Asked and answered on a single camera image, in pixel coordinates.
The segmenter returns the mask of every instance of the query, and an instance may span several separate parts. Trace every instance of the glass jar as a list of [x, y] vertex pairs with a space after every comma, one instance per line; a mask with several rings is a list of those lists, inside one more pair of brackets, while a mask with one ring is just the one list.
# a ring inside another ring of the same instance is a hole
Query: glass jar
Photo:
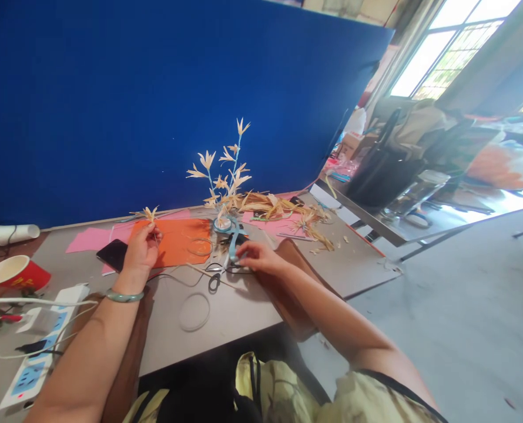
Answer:
[[402, 194], [381, 211], [380, 216], [389, 221], [406, 216], [434, 195], [449, 179], [449, 175], [445, 173], [423, 171]]

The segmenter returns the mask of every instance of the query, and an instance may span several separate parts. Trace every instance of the charging cable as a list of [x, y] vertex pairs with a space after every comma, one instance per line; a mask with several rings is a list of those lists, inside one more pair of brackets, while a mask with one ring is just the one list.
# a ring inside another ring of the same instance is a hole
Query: charging cable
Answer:
[[0, 359], [3, 360], [11, 360], [13, 358], [23, 358], [23, 357], [30, 357], [32, 355], [38, 355], [40, 353], [43, 353], [44, 351], [48, 351], [53, 349], [56, 345], [61, 344], [62, 342], [74, 337], [77, 335], [77, 333], [71, 334], [64, 339], [61, 339], [63, 336], [66, 328], [70, 325], [71, 322], [73, 322], [75, 319], [77, 319], [79, 316], [81, 316], [84, 313], [87, 313], [88, 311], [93, 310], [97, 305], [99, 304], [98, 301], [81, 301], [80, 303], [64, 303], [64, 302], [58, 302], [58, 301], [50, 301], [50, 300], [41, 300], [40, 298], [0, 298], [0, 304], [3, 303], [28, 303], [28, 304], [44, 304], [48, 306], [59, 306], [59, 307], [77, 307], [77, 306], [84, 306], [86, 304], [93, 304], [93, 307], [89, 307], [87, 310], [83, 310], [78, 315], [74, 316], [68, 323], [66, 323], [60, 333], [58, 334], [58, 337], [56, 338], [56, 342], [52, 345], [39, 350], [30, 352], [29, 354], [20, 354], [20, 355], [0, 355]]

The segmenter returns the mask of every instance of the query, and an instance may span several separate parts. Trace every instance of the blue board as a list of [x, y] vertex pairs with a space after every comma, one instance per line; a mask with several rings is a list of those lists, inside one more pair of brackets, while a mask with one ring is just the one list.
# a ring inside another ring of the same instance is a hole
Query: blue board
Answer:
[[242, 116], [244, 188], [301, 189], [391, 36], [262, 0], [0, 1], [0, 224], [200, 204], [186, 170]]

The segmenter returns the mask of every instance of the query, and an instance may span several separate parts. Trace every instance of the gray floor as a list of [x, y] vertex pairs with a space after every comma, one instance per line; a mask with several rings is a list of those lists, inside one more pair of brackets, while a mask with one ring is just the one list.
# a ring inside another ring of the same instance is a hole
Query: gray floor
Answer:
[[[511, 237], [518, 231], [523, 211], [481, 223], [349, 301], [410, 357], [449, 422], [523, 422], [523, 237]], [[391, 259], [415, 248], [376, 246]], [[332, 397], [347, 363], [323, 341], [315, 335], [301, 352]]]

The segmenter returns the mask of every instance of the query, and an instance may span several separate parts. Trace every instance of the green bangle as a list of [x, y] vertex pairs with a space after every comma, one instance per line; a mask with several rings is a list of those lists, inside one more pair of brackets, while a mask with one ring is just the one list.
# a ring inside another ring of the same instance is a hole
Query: green bangle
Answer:
[[108, 299], [116, 303], [135, 303], [136, 301], [140, 301], [142, 297], [144, 297], [144, 292], [141, 292], [140, 294], [134, 296], [127, 296], [116, 293], [112, 289], [108, 289], [106, 295]]

